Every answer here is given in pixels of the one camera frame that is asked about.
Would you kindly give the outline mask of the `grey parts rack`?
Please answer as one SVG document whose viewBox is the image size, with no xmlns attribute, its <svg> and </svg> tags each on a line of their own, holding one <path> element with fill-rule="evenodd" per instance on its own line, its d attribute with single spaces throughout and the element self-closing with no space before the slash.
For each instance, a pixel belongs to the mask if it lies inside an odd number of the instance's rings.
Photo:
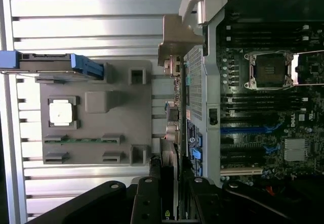
<svg viewBox="0 0 324 224">
<path fill-rule="evenodd" d="M 152 143 L 152 64 L 148 60 L 98 60 L 102 80 L 39 82 L 45 164 L 145 164 Z M 49 104 L 68 100 L 69 126 L 50 123 Z M 102 143 L 62 144 L 64 138 Z"/>
</svg>

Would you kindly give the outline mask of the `silver CPU chip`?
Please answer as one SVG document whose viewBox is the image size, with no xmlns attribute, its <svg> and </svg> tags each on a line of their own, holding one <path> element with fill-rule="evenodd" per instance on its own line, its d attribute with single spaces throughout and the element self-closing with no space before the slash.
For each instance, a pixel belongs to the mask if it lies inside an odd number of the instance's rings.
<svg viewBox="0 0 324 224">
<path fill-rule="evenodd" d="M 73 120 L 72 104 L 68 100 L 54 100 L 49 104 L 50 123 L 54 126 L 69 126 Z"/>
</svg>

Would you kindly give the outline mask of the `hard disk with blue label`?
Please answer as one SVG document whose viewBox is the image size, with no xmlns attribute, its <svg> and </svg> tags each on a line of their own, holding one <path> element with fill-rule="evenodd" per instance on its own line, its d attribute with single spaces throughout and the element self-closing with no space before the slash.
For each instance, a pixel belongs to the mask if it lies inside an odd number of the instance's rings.
<svg viewBox="0 0 324 224">
<path fill-rule="evenodd" d="M 47 73 L 72 71 L 71 55 L 26 54 L 0 51 L 0 73 Z"/>
</svg>

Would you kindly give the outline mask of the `green motherboard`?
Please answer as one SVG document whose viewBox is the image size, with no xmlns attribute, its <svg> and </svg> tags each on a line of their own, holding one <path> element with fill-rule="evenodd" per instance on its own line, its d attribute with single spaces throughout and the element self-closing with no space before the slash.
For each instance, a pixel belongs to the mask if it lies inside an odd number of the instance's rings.
<svg viewBox="0 0 324 224">
<path fill-rule="evenodd" d="M 244 84 L 254 51 L 290 51 L 293 54 L 324 50 L 324 22 L 240 23 L 224 21 L 216 28 L 216 58 L 221 76 L 220 129 L 264 127 L 265 133 L 230 133 L 220 136 L 220 163 L 259 162 L 262 175 L 220 176 L 221 182 L 239 180 L 295 180 L 324 175 L 324 86 L 292 86 L 254 91 Z M 230 137 L 234 144 L 222 145 Z M 305 139 L 306 161 L 284 160 L 284 140 Z M 221 159 L 223 152 L 263 152 L 259 158 Z"/>
</svg>

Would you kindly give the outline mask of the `blue disk carrier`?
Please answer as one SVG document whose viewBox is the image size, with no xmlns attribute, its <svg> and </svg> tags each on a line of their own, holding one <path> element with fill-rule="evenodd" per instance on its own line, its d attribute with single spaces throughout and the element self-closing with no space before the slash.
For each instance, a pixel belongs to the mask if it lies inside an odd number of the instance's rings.
<svg viewBox="0 0 324 224">
<path fill-rule="evenodd" d="M 37 82 L 67 82 L 67 81 L 84 81 L 84 80 L 102 80 L 104 78 L 104 67 L 101 64 L 90 60 L 89 58 L 71 55 L 72 71 L 66 72 L 43 72 L 43 73 L 18 73 L 16 75 L 26 75 L 35 78 Z"/>
</svg>

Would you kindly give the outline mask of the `white expansion slot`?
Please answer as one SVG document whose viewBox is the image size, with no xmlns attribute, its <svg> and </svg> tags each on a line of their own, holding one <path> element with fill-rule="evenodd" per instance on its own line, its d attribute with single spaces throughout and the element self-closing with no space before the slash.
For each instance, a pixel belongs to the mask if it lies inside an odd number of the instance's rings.
<svg viewBox="0 0 324 224">
<path fill-rule="evenodd" d="M 263 169 L 258 167 L 224 168 L 220 170 L 221 176 L 262 175 Z"/>
</svg>

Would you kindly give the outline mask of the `green RAM stick in rack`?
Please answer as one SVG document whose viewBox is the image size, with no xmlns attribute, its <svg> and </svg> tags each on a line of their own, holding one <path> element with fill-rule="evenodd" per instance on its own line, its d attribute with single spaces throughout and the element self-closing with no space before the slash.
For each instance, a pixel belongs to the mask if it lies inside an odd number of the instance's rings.
<svg viewBox="0 0 324 224">
<path fill-rule="evenodd" d="M 102 143 L 103 141 L 100 138 L 64 138 L 60 141 L 62 144 L 68 143 Z"/>
</svg>

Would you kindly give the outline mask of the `grey open PC case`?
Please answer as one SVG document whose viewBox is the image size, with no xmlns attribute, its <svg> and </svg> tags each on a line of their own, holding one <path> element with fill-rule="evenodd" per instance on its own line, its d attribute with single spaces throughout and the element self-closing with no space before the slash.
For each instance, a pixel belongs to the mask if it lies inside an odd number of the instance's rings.
<svg viewBox="0 0 324 224">
<path fill-rule="evenodd" d="M 220 181 L 220 86 L 216 28 L 224 21 L 276 23 L 324 22 L 324 0 L 182 0 L 184 21 L 195 11 L 204 43 L 185 56 L 186 157 L 195 176 Z M 324 175 L 295 180 L 258 180 L 248 186 L 271 196 L 299 202 L 302 224 L 324 224 Z"/>
</svg>

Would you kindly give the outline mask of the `silver chipset heat sink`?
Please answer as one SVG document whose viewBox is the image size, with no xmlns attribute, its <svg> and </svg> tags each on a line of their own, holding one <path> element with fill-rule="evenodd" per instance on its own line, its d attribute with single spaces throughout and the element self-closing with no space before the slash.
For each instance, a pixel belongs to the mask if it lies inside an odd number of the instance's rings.
<svg viewBox="0 0 324 224">
<path fill-rule="evenodd" d="M 287 162 L 306 161 L 308 145 L 305 139 L 284 140 L 284 160 Z"/>
</svg>

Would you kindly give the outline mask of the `blue expansion slot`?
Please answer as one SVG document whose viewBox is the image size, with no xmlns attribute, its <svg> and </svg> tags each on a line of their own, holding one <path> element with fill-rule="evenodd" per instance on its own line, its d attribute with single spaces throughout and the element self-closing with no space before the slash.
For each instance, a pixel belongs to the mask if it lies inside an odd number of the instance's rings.
<svg viewBox="0 0 324 224">
<path fill-rule="evenodd" d="M 230 133 L 265 133 L 264 127 L 223 127 L 220 129 L 221 134 Z"/>
</svg>

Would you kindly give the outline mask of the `metal socket cover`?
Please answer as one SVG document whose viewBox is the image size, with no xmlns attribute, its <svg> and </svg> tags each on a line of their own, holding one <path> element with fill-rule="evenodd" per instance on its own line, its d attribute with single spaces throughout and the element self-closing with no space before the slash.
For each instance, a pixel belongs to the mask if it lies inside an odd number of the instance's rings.
<svg viewBox="0 0 324 224">
<path fill-rule="evenodd" d="M 324 50 L 294 54 L 293 86 L 324 86 Z"/>
</svg>

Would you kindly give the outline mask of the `CPU socket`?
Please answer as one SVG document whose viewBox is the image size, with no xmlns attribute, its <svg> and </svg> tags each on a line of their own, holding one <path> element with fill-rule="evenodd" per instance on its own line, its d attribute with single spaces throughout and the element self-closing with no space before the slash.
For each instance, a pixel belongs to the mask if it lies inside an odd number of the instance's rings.
<svg viewBox="0 0 324 224">
<path fill-rule="evenodd" d="M 254 51 L 245 54 L 244 58 L 249 63 L 249 77 L 244 84 L 246 89 L 273 91 L 293 86 L 292 52 Z"/>
</svg>

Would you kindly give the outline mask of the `long black expansion slot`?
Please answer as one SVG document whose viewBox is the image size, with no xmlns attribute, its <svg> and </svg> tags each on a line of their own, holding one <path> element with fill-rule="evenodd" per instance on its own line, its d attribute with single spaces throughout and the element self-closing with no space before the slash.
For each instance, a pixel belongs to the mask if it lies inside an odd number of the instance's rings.
<svg viewBox="0 0 324 224">
<path fill-rule="evenodd" d="M 261 152 L 223 152 L 221 154 L 221 159 L 239 159 L 239 158 L 259 158 L 262 157 L 264 153 Z"/>
<path fill-rule="evenodd" d="M 259 162 L 243 162 L 243 161 L 239 161 L 239 162 L 221 161 L 220 165 L 221 165 L 221 168 L 243 168 L 243 167 L 260 167 L 260 166 L 262 166 L 262 164 Z"/>
</svg>

